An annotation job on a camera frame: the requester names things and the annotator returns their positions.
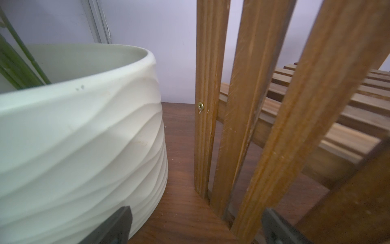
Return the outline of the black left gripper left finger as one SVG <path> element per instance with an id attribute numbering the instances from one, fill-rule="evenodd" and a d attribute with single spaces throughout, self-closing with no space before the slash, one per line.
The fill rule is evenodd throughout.
<path id="1" fill-rule="evenodd" d="M 129 206 L 123 206 L 100 224 L 79 244 L 126 244 L 133 222 Z"/>

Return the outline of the brown wooden slatted shelf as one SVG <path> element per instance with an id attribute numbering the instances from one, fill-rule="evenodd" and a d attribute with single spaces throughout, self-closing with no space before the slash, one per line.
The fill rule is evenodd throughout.
<path id="1" fill-rule="evenodd" d="M 221 100 L 230 5 L 197 1 L 195 190 L 226 217 L 249 144 L 257 142 L 263 151 L 231 222 L 240 243 L 263 234 L 266 208 L 313 244 L 389 243 L 390 122 L 350 107 L 378 56 L 389 51 L 389 1 L 323 1 L 270 118 L 261 111 L 296 2 L 244 1 Z M 340 117 L 381 129 L 379 142 L 351 166 L 318 152 Z"/>

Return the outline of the white ribbed plant pot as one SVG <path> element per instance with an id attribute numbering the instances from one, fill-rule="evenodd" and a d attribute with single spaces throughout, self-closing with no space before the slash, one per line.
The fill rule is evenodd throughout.
<path id="1" fill-rule="evenodd" d="M 168 180 L 156 60 L 118 44 L 32 44 L 50 85 L 1 79 L 1 243 L 77 244 L 121 207 L 129 237 Z"/>

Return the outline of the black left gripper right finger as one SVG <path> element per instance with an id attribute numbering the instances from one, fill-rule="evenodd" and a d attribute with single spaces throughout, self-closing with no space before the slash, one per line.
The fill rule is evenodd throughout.
<path id="1" fill-rule="evenodd" d="M 312 242 L 272 208 L 261 218 L 267 244 L 312 244 Z"/>

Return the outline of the left corner metal profile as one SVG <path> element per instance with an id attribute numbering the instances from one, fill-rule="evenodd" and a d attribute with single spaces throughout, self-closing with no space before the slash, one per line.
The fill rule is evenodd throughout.
<path id="1" fill-rule="evenodd" d="M 111 33 L 103 5 L 99 0 L 81 0 L 85 16 L 95 43 L 111 44 Z"/>

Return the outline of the green monstera plant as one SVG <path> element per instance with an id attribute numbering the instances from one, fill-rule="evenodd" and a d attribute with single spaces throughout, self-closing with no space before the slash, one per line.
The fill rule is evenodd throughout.
<path id="1" fill-rule="evenodd" d="M 50 85 L 51 81 L 24 44 L 3 10 L 1 10 L 1 28 L 9 31 L 31 63 L 31 65 L 28 65 L 6 38 L 1 36 L 2 76 L 17 90 Z"/>

